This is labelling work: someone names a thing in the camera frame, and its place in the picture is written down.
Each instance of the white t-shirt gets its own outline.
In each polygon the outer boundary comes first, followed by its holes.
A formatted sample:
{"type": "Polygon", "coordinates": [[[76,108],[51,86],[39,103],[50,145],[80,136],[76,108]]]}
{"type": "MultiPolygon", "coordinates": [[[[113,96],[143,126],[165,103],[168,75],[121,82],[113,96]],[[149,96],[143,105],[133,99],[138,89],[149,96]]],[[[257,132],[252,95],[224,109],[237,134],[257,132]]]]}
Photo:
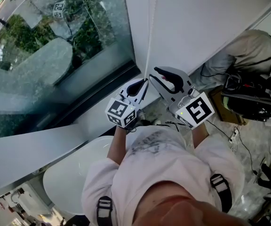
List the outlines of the white t-shirt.
{"type": "Polygon", "coordinates": [[[229,182],[232,202],[244,184],[244,170],[220,135],[207,137],[194,151],[185,150],[182,135],[169,127],[138,127],[127,136],[127,153],[119,166],[111,159],[91,165],[82,194],[84,214],[97,225],[96,206],[102,196],[113,201],[113,225],[131,226],[144,193],[155,183],[172,181],[196,200],[222,210],[217,192],[210,185],[215,173],[229,182]]]}

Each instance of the window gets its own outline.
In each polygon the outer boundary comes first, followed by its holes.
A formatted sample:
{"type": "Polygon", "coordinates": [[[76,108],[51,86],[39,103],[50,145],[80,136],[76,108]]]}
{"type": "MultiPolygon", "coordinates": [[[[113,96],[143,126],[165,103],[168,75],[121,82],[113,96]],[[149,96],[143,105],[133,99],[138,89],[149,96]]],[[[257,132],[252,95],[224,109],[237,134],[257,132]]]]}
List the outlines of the window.
{"type": "Polygon", "coordinates": [[[0,0],[0,137],[44,128],[133,59],[125,0],[0,0]]]}

